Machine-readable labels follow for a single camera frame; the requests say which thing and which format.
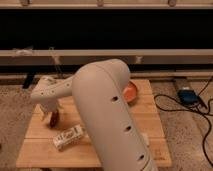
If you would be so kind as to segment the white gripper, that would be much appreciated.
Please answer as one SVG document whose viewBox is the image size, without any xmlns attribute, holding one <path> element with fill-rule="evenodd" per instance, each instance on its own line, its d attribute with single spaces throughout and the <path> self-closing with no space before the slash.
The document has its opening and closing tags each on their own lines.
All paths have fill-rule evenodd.
<svg viewBox="0 0 213 171">
<path fill-rule="evenodd" d="M 49 101 L 40 104 L 42 110 L 41 120 L 43 121 L 50 112 L 56 112 L 58 110 L 59 103 L 57 101 Z"/>
</svg>

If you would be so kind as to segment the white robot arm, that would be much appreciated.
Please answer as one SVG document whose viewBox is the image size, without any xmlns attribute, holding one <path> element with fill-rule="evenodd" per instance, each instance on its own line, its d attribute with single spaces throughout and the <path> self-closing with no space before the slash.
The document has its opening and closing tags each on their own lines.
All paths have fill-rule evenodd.
<svg viewBox="0 0 213 171">
<path fill-rule="evenodd" d="M 129 81 L 125 62 L 98 61 L 60 82 L 41 78 L 31 99 L 49 103 L 71 96 L 104 171 L 158 171 L 123 96 Z"/>
</svg>

